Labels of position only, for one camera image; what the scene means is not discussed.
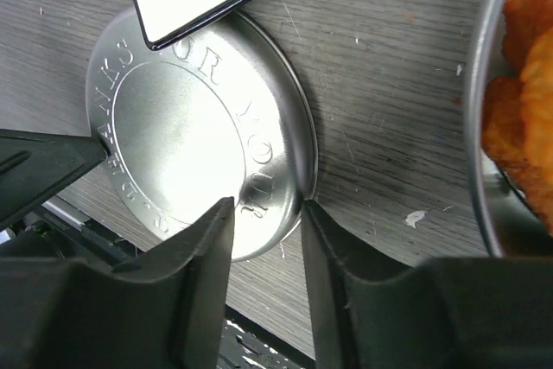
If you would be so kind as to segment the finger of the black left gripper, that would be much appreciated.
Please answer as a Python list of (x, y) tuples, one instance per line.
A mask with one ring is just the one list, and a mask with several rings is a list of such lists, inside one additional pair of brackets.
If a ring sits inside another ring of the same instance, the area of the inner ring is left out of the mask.
[(107, 157), (92, 137), (1, 130), (1, 227), (7, 228)]

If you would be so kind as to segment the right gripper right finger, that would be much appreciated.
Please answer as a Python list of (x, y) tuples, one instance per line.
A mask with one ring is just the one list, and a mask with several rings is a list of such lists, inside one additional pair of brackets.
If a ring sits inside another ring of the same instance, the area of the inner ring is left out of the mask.
[(434, 258), (409, 267), (302, 206), (320, 368), (549, 368), (548, 258)]

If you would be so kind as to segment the shallow round metal tin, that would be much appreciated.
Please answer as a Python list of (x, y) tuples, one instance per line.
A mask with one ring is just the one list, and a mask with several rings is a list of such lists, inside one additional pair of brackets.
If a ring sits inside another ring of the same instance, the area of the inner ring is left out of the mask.
[(470, 199), (490, 255), (551, 257), (552, 237), (546, 225), (522, 188), (482, 148), (494, 97), (488, 85), (497, 77), (515, 74), (501, 52), (504, 3), (482, 0), (467, 58), (462, 112)]

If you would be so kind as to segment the orange fried food piece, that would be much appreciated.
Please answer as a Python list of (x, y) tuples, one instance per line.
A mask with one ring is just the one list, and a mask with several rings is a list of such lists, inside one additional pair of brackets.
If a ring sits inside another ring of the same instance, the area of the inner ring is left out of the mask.
[(502, 52), (522, 84), (523, 154), (517, 179), (539, 219), (552, 227), (552, 0), (505, 0)]

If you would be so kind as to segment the orange strawberry shaped piece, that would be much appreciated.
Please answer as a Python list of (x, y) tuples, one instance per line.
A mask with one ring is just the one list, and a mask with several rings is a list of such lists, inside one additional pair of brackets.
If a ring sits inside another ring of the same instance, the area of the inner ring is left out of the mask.
[(524, 125), (520, 115), (521, 82), (495, 77), (487, 86), (483, 106), (481, 143), (486, 155), (505, 172), (527, 165), (523, 152)]

